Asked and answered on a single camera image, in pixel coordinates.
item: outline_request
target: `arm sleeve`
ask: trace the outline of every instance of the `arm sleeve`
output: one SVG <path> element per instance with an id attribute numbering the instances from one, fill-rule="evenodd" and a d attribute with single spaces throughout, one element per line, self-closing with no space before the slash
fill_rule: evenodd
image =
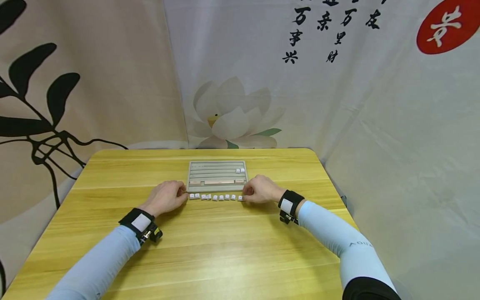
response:
<path id="1" fill-rule="evenodd" d="M 372 244 L 358 230 L 325 208 L 306 201 L 299 211 L 299 225 L 340 258 L 342 288 L 357 277 L 384 282 L 396 292 Z"/>
<path id="2" fill-rule="evenodd" d="M 47 299 L 100 299 L 120 269 L 139 249 L 135 233 L 125 226 L 118 226 L 65 274 Z"/>

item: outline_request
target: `wooden table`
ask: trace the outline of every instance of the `wooden table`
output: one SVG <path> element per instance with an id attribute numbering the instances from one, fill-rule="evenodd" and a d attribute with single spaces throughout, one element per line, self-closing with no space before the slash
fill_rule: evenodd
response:
<path id="1" fill-rule="evenodd" d="M 3 300 L 44 299 L 152 187 L 186 181 L 191 160 L 245 160 L 355 226 L 309 149 L 104 150 L 96 153 Z M 121 270 L 103 299 L 341 299 L 339 259 L 274 203 L 189 200 Z"/>

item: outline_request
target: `hand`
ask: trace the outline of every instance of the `hand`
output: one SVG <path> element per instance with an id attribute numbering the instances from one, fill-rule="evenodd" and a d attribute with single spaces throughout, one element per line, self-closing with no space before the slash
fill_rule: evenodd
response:
<path id="1" fill-rule="evenodd" d="M 164 181 L 152 189 L 147 201 L 138 208 L 157 217 L 180 207 L 187 201 L 186 190 L 187 187 L 181 181 Z"/>
<path id="2" fill-rule="evenodd" d="M 286 190 L 279 187 L 267 176 L 257 175 L 245 184 L 242 193 L 246 202 L 265 203 L 280 201 Z"/>

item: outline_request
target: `beige curtain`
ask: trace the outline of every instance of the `beige curtain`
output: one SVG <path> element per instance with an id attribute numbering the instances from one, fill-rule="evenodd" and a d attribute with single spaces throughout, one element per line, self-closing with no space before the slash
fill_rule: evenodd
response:
<path id="1" fill-rule="evenodd" d="M 187 138 L 162 1 L 0 5 L 5 289 L 93 153 Z"/>

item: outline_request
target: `black wrist strap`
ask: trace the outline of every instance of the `black wrist strap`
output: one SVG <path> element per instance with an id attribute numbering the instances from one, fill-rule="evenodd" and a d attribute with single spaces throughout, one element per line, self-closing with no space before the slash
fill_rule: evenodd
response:
<path id="1" fill-rule="evenodd" d="M 303 199 L 304 197 L 302 195 L 286 190 L 278 202 L 278 207 L 280 208 L 280 221 L 285 224 L 288 224 L 290 221 L 298 224 L 299 222 L 297 218 L 295 218 L 295 211 Z"/>
<path id="2" fill-rule="evenodd" d="M 119 223 L 135 232 L 140 245 L 148 238 L 157 242 L 163 235 L 155 224 L 155 217 L 139 208 L 132 209 Z"/>

